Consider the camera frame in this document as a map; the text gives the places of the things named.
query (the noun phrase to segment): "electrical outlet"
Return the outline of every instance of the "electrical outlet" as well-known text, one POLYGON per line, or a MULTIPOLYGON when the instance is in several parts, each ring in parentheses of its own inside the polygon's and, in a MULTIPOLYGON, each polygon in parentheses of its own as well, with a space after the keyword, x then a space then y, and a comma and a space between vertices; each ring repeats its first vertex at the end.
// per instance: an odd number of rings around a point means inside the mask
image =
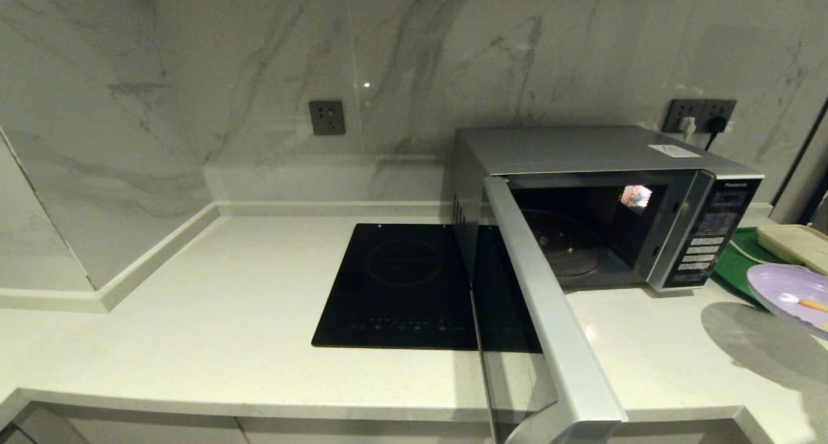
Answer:
POLYGON ((674 99, 670 103, 668 116, 664 119, 664 133, 680 133, 679 122, 684 117, 695 117, 695 132, 710 133, 709 123, 715 117, 730 121, 736 100, 727 99, 674 99))
POLYGON ((308 106, 314 135, 345 134, 345 116, 342 111, 342 102, 311 101, 308 106))

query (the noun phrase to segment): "quartz countertop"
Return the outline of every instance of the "quartz countertop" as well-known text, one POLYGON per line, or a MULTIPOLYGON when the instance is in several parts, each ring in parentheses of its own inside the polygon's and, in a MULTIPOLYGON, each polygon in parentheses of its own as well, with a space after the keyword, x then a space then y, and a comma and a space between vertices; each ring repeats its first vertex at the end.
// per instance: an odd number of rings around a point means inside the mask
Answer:
MULTIPOLYGON (((485 421, 476 352, 320 349, 356 223, 219 217, 106 315, 0 309, 0 424, 33 400, 180 414, 485 421)), ((715 282, 567 295, 633 421, 734 418, 756 442, 828 441, 828 343, 715 282)), ((505 353, 525 371, 529 355, 505 353)), ((532 379, 510 379, 532 410, 532 379)))

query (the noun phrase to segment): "purple plate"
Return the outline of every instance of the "purple plate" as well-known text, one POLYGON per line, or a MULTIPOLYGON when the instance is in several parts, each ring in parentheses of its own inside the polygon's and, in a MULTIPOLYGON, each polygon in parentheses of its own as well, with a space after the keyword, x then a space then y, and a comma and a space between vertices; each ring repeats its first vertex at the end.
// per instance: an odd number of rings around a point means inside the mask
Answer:
POLYGON ((828 305, 828 277, 804 267, 787 264, 760 264, 748 270, 748 283, 765 308, 800 329, 828 340, 828 313, 796 303, 799 299, 828 305))

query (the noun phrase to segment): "stainless steel microwave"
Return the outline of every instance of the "stainless steel microwave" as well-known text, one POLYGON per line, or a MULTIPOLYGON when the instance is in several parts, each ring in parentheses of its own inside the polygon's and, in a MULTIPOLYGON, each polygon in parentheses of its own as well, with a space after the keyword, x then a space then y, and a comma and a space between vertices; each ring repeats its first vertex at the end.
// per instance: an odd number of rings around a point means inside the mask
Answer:
POLYGON ((701 287, 762 178, 634 126, 460 129, 452 220, 473 281, 495 441, 606 441, 626 414, 563 288, 701 287), (500 264, 491 257, 498 254, 508 266, 503 281, 517 287, 514 297, 475 279, 481 267, 500 264), (505 302, 510 298, 517 302, 505 302), (512 322, 519 315, 503 314, 510 309, 527 312, 526 326, 509 332, 538 345, 527 351, 535 351, 536 381, 548 382, 539 390, 555 391, 520 419, 500 406, 508 388, 499 377, 500 352, 489 348, 497 339, 487 337, 503 332, 493 324, 521 325, 512 322))

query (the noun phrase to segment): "microwave control panel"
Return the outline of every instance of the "microwave control panel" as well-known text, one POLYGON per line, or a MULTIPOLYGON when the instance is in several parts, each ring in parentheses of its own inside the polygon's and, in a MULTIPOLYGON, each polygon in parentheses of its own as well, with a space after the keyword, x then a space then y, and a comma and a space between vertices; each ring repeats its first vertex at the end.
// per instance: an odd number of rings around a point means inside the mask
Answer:
POLYGON ((675 258, 665 288, 698 287, 713 272, 759 187, 760 179, 716 181, 675 258))

